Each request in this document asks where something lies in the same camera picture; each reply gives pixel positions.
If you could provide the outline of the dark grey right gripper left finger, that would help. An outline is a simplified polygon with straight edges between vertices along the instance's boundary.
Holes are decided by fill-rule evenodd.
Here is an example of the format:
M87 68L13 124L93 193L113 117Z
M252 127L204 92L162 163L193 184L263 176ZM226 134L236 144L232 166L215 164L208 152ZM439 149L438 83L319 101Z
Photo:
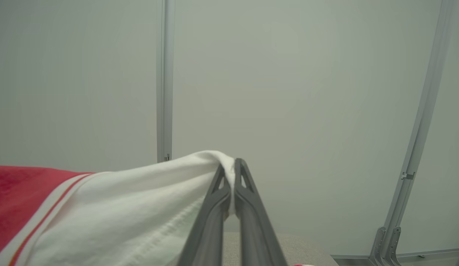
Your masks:
M178 259L179 266L222 265L224 221L230 205L231 186L219 165Z

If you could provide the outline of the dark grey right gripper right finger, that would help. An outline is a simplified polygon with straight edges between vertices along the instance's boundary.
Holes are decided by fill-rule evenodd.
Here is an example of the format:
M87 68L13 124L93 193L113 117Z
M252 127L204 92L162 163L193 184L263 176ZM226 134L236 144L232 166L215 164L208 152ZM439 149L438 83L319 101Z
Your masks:
M282 248L245 160L234 164L235 210L240 220L242 266L286 266Z

